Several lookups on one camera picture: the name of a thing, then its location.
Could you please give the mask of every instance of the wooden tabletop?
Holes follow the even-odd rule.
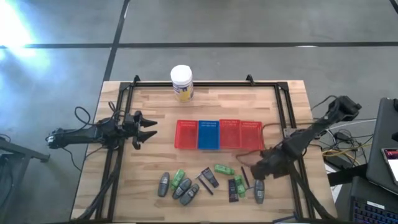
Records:
[[[304,82],[287,82],[297,124],[311,122],[312,114]],[[96,120],[111,116],[108,101],[116,104],[119,84],[120,82],[104,82]],[[270,222],[292,215],[294,200],[289,177],[269,177],[265,180],[265,200],[262,205],[255,203],[252,189],[246,192],[246,197],[239,198],[239,202],[229,203],[228,179],[231,179],[231,176],[215,173],[220,186],[214,189],[208,184],[214,192],[213,196],[194,180],[206,167],[214,171],[215,164],[230,166],[237,174],[241,174],[241,164],[234,155],[245,151],[174,148],[175,125],[178,119],[241,119],[261,121],[263,124],[278,123],[279,115],[273,88],[195,87],[195,96],[188,103],[178,102],[173,89],[169,87],[135,88],[131,113],[135,110],[141,110],[145,118],[158,122],[155,126],[142,128],[142,131],[157,130],[158,133],[142,144],[141,150],[134,150],[131,139],[126,141],[114,222]],[[266,147],[275,146],[281,139],[279,125],[264,129]],[[100,146],[96,144],[90,145],[87,153],[98,147]],[[100,150],[85,161],[72,218],[79,216],[98,193],[105,157],[106,151]],[[255,162],[256,159],[258,158],[247,160]],[[321,152],[315,147],[308,148],[304,161],[311,190],[321,204],[336,216]],[[174,176],[177,169],[183,169],[186,177],[200,186],[198,195],[186,207],[181,206],[178,200],[172,199],[170,189],[165,198],[157,196],[162,174],[167,171]],[[252,184],[253,178],[249,168],[245,169]],[[307,214],[303,193],[300,196],[303,210]],[[108,199],[109,196],[106,197],[104,209],[108,209]]]

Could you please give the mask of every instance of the yellow cable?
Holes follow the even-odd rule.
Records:
[[[336,151],[336,150],[327,150],[327,151],[325,151],[325,152],[339,152],[339,151]],[[348,154],[347,152],[346,153],[343,153],[344,155],[346,155],[346,156],[348,156],[348,157],[350,157],[350,158],[352,158],[352,160],[354,160],[354,163],[356,163],[357,165],[360,165],[360,163],[353,157],[353,156],[351,156],[350,154]]]
[[[358,147],[352,147],[352,148],[345,149],[345,150],[342,150],[342,151],[340,151],[340,152],[334,153],[334,154],[332,154],[332,155],[326,155],[326,153],[329,151],[329,150],[327,150],[327,151],[324,151],[322,154],[323,154],[323,156],[327,156],[327,157],[339,156],[339,155],[341,155],[341,154],[345,154],[345,153],[348,152],[348,151],[351,151],[351,150],[354,150],[354,149],[358,149],[358,148],[360,148],[360,147],[371,146],[371,145],[372,145],[372,144],[370,143],[370,144],[364,144],[364,145],[358,146]]]

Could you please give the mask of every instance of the blue basket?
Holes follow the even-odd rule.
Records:
[[[198,149],[220,149],[220,122],[199,121]]]

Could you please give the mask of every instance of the gray floor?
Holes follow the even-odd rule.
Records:
[[[111,43],[123,0],[30,0],[0,3],[7,16],[0,44]],[[388,0],[132,0],[121,42],[398,41],[398,14]],[[68,220],[79,173],[44,137],[77,128],[75,106],[94,114],[110,49],[0,50],[0,133],[51,153],[32,161],[8,223]],[[362,104],[373,118],[381,97],[398,95],[398,48],[119,49],[111,80],[168,80],[186,63],[196,80],[303,79],[312,105],[330,94]],[[314,111],[321,116],[326,105]],[[374,123],[348,127],[370,134]],[[78,166],[86,146],[68,147]]]

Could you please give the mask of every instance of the plastic jar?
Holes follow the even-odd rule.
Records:
[[[192,70],[188,65],[177,65],[170,72],[175,96],[181,102],[190,101],[193,97]]]

